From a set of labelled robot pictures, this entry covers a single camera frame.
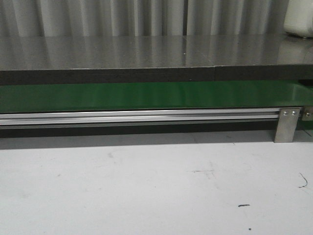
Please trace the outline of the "aluminium conveyor side rail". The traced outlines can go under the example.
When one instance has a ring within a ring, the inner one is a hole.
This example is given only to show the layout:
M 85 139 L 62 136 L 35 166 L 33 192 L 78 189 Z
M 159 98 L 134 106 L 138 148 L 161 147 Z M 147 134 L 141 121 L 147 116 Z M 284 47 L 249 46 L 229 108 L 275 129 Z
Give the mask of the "aluminium conveyor side rail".
M 50 124 L 272 119 L 278 118 L 279 112 L 279 108 L 244 108 L 15 113 L 1 114 L 0 125 L 3 127 Z

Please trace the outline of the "grey stone counter slab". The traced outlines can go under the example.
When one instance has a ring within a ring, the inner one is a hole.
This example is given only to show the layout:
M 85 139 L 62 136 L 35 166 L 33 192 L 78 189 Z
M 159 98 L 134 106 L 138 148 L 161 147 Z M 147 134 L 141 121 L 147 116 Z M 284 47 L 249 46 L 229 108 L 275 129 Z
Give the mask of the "grey stone counter slab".
M 313 42 L 286 34 L 3 37 L 2 85 L 313 80 Z

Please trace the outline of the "green conveyor belt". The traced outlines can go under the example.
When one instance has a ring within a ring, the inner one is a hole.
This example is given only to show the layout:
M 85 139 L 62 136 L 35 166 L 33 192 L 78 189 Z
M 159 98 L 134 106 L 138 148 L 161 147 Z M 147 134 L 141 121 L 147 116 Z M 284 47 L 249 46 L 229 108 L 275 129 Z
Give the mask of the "green conveyor belt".
M 0 88 L 2 113 L 311 106 L 296 81 L 208 81 L 12 85 Z

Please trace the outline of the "steel belt end plate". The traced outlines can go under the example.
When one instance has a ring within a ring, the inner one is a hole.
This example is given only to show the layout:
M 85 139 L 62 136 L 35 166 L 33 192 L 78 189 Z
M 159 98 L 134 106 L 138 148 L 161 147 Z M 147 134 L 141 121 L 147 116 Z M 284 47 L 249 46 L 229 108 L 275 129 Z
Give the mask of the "steel belt end plate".
M 313 106 L 303 107 L 302 121 L 313 121 Z

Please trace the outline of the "steel conveyor support bracket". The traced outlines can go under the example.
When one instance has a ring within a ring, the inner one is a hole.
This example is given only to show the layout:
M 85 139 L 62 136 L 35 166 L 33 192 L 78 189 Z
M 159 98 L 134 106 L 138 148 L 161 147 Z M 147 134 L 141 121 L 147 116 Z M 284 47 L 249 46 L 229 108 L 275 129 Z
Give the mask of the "steel conveyor support bracket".
M 293 141 L 300 111 L 300 108 L 283 108 L 280 110 L 274 137 L 275 143 L 290 143 Z

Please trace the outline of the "grey pleated curtain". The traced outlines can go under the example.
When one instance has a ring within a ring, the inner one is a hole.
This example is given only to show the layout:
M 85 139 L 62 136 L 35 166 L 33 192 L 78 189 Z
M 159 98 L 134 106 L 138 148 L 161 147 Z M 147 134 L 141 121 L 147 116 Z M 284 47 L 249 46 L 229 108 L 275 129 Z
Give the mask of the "grey pleated curtain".
M 280 33 L 286 0 L 3 0 L 0 34 L 163 36 Z

